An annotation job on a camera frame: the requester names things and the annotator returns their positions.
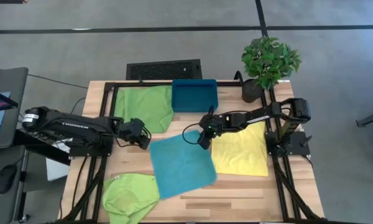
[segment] green towel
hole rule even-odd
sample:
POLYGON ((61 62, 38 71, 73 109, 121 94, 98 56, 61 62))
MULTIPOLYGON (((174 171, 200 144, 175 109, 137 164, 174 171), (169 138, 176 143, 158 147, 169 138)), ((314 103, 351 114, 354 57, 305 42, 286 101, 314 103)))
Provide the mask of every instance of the green towel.
POLYGON ((125 88, 117 91, 114 116, 139 118, 151 133, 164 133, 173 119, 172 87, 125 88))
POLYGON ((104 182, 103 206, 111 224, 139 223, 159 201, 156 179, 145 174, 121 174, 104 182))

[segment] computer mouse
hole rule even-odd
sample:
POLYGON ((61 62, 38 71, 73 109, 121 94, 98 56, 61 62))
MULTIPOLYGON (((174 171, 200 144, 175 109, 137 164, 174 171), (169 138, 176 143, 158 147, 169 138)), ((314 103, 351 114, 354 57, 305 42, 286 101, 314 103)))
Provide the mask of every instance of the computer mouse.
POLYGON ((14 181, 17 174, 17 166, 7 165, 0 170, 0 194, 6 193, 14 181))

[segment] green leaves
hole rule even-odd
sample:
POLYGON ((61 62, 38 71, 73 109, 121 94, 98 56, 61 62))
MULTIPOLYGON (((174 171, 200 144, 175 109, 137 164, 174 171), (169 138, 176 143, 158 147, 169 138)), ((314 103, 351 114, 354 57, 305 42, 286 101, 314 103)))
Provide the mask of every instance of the green leaves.
POLYGON ((291 50, 289 45, 276 40, 278 38, 275 37, 254 39, 242 54, 245 72, 257 78, 262 88, 270 89, 278 83, 277 80, 290 77, 293 71, 298 71, 302 62, 297 50, 291 50))

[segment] wooden table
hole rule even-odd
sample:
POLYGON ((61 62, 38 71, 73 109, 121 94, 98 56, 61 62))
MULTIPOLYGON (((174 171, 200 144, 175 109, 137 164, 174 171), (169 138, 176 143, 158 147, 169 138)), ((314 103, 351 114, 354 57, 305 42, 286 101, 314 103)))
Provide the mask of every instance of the wooden table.
MULTIPOLYGON (((108 81, 90 82, 83 116, 97 117, 99 115, 105 82, 108 81)), ((111 82, 124 83, 135 81, 111 82)), ((293 97, 292 86, 289 81, 280 82, 279 85, 275 86, 274 91, 277 101, 293 97)), ((267 101, 270 103, 269 94, 266 93, 266 95, 267 101)), ((108 99, 106 111, 109 111, 111 93, 109 93, 108 99)), ((262 106, 261 100, 256 100, 253 103, 243 102, 241 100, 241 87, 235 86, 218 87, 218 100, 219 106, 216 113, 233 110, 254 110, 262 106)), ((175 113, 173 121, 166 133, 153 134, 152 140, 156 141, 181 134, 186 126, 198 122, 203 115, 203 113, 175 113)), ((317 215, 323 217, 323 210, 311 165, 302 156, 289 156, 289 159, 297 192, 317 215)), ((82 161, 83 158, 76 158, 72 160, 70 165, 62 200, 64 216, 71 209, 73 191, 82 161)), ((84 192, 89 162, 90 159, 87 160, 82 170, 76 193, 76 201, 78 201, 84 192)), ((143 222, 282 221, 283 218, 280 211, 279 196, 271 157, 268 157, 268 166, 269 177, 218 174, 217 181, 213 185, 161 200, 143 219, 143 222)), ((108 157, 105 179, 126 172, 153 175, 149 149, 144 151, 135 146, 119 148, 115 144, 112 155, 108 157)), ((286 189, 285 195, 289 216, 293 217, 291 200, 286 189)), ((92 193, 90 198, 87 218, 91 218, 94 197, 95 192, 92 193)), ((109 222, 109 217, 102 206, 99 210, 98 221, 109 222)))

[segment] potted plant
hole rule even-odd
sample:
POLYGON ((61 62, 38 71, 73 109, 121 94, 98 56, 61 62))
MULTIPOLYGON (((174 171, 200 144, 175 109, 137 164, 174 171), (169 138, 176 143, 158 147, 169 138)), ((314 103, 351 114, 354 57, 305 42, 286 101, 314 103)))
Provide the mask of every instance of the potted plant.
POLYGON ((243 83, 242 99, 251 103, 260 98, 264 89, 271 89, 283 77, 290 77, 300 67, 297 50, 276 42, 275 37, 254 39, 244 48, 242 61, 245 72, 252 77, 243 83))

